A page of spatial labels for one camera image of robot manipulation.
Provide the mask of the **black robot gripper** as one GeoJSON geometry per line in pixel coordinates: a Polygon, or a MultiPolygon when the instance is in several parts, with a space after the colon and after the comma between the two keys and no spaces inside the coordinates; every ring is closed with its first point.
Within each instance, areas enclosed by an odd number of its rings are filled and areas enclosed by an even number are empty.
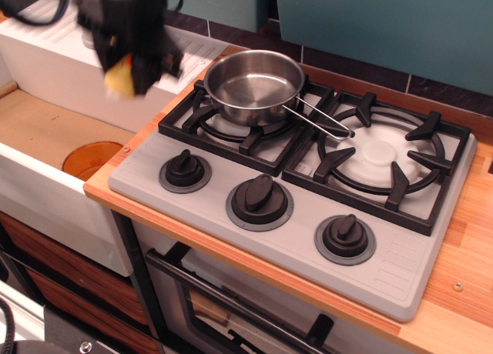
{"type": "Polygon", "coordinates": [[[163,73],[182,74],[183,53],[164,29],[166,13],[178,12],[168,0],[75,0],[79,24],[92,33],[93,45],[104,70],[131,54],[135,95],[145,95],[163,73]]]}

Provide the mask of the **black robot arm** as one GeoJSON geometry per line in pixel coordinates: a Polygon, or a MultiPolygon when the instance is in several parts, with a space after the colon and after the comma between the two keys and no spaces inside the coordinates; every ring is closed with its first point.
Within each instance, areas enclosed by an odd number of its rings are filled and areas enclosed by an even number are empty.
{"type": "Polygon", "coordinates": [[[111,95],[145,95],[165,74],[179,78],[183,52],[165,30],[167,0],[1,0],[8,18],[32,27],[62,20],[69,6],[89,33],[111,95]]]}

